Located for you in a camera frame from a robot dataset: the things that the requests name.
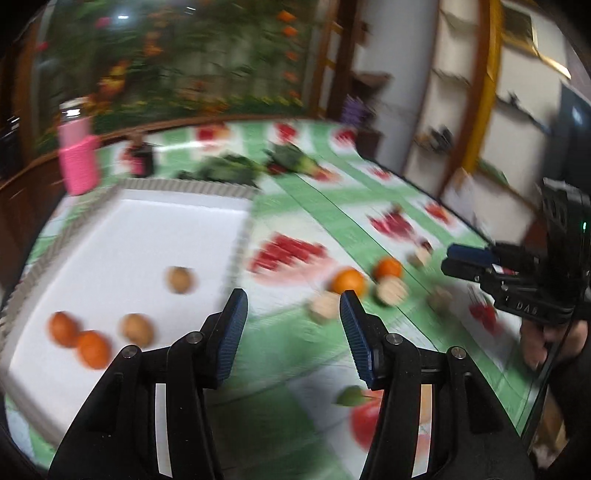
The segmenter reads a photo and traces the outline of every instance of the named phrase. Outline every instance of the gray wall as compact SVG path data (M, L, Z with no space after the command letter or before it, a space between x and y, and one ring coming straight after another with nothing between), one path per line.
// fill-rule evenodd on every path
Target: gray wall
M364 20L370 35L359 66L394 76L378 102L378 162L400 172L429 77L437 1L367 0Z

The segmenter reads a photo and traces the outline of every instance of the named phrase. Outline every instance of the pink bottle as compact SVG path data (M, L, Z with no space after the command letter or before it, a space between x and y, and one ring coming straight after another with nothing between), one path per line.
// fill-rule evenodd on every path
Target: pink bottle
M89 192L100 182L95 156L100 140L90 134L90 118L82 109L84 100L77 98L60 105L60 170L70 195Z

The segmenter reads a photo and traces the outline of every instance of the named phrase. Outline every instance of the yellow strip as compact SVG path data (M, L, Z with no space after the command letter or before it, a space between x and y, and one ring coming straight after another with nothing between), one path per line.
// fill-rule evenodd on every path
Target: yellow strip
M499 68L501 66L501 33L503 30L501 0L490 0L490 8L491 39L488 50L488 61L486 63L484 87L482 89L482 96L480 97L480 105L478 107L478 113L476 114L474 127L472 128L472 136L468 141L466 154L462 161L462 167L468 173L473 173L478 165L480 148L482 147L482 141L486 135L491 112L496 102L496 82L498 80Z

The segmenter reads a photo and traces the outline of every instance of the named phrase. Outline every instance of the metal pivot bolt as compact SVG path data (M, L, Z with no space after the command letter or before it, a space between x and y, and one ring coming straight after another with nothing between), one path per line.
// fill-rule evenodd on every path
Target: metal pivot bolt
M135 345L128 345L121 350L123 358L132 358L138 353L138 348Z
M203 340L203 334L201 332L190 332L185 336L185 340L187 343L199 343L201 340Z
M461 346L455 346L452 347L452 355L458 360L464 360L467 353Z
M389 333L386 335L386 341L392 345L400 345L404 339L397 333Z

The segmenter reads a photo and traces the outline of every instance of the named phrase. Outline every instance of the beige round object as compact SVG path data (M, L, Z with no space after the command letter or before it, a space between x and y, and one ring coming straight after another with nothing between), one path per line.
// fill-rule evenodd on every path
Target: beige round object
M176 293L187 293L193 288L193 274L184 267L170 267L168 270L168 285Z
M452 294L443 287L435 287L427 297L427 303L436 313L447 313L452 304Z
M406 283L398 277L384 277L375 292L378 300L390 307L400 305L408 297Z
M140 313L130 313L123 317L121 334L141 348L150 346L154 341L154 327L150 320Z
M423 268L431 260L431 252L425 247L418 247L412 255L408 257L408 263L414 268Z
M331 291L319 293L310 302L310 314L318 324L339 318L340 295Z

